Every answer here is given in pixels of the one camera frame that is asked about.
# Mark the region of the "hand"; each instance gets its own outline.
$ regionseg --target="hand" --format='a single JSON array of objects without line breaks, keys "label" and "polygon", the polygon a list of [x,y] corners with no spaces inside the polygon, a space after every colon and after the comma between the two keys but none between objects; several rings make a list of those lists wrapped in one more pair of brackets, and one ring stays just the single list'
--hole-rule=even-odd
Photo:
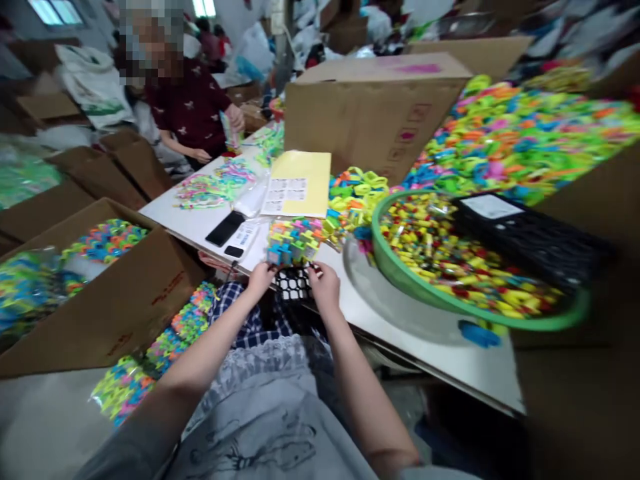
[{"label": "hand", "polygon": [[190,157],[195,158],[200,163],[209,163],[211,161],[210,154],[202,149],[192,149]]},{"label": "hand", "polygon": [[230,104],[229,108],[225,110],[225,115],[229,118],[234,132],[240,133],[245,130],[245,114],[242,113],[242,110],[234,104]]},{"label": "hand", "polygon": [[340,279],[338,275],[326,263],[314,262],[314,265],[320,268],[322,275],[319,276],[311,267],[307,268],[307,273],[313,290],[313,298],[315,298],[320,314],[330,315],[340,311]]},{"label": "hand", "polygon": [[277,269],[267,262],[258,263],[249,276],[248,292],[255,296],[256,302],[262,298],[275,278]]}]

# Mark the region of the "floor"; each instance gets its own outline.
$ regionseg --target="floor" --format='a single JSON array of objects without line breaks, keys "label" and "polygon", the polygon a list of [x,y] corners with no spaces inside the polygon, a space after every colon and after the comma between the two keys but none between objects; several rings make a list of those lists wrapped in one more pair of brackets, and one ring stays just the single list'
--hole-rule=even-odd
[{"label": "floor", "polygon": [[[33,375],[0,382],[0,480],[70,480],[113,431],[90,395],[104,369]],[[423,458],[413,433],[423,414],[415,387],[385,389]]]}]

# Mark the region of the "finger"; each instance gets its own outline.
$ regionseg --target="finger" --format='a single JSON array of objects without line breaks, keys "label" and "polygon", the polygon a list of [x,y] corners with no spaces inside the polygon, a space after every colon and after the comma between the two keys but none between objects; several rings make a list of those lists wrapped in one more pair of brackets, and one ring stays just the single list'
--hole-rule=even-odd
[{"label": "finger", "polygon": [[309,283],[314,286],[318,282],[318,275],[311,267],[307,267],[307,274],[309,275]]}]

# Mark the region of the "plastic basin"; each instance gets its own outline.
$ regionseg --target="plastic basin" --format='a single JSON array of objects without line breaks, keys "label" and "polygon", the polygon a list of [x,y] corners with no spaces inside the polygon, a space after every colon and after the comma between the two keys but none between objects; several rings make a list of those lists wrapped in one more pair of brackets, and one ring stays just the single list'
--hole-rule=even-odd
[{"label": "plastic basin", "polygon": [[409,270],[402,260],[394,254],[382,236],[379,228],[380,218],[396,200],[410,195],[423,195],[431,192],[431,190],[409,190],[394,193],[382,200],[373,212],[373,222],[371,224],[373,231],[373,254],[378,269],[394,287],[406,293],[408,296],[436,308],[460,313],[462,315],[472,315],[478,319],[499,323],[516,329],[557,331],[572,327],[584,320],[589,310],[591,298],[586,289],[578,290],[576,295],[571,299],[565,298],[563,301],[560,301],[556,305],[557,311],[553,314],[530,319],[514,319],[483,310],[458,300],[458,298],[434,288],[434,286],[422,280],[418,274]]}]

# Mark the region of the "paper sheet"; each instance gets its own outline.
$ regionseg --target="paper sheet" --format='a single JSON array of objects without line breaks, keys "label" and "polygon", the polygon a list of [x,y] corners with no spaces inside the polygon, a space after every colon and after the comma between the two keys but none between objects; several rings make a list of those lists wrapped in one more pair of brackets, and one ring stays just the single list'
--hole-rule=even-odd
[{"label": "paper sheet", "polygon": [[260,213],[325,218],[330,170],[330,153],[284,152],[271,166],[271,180]]}]

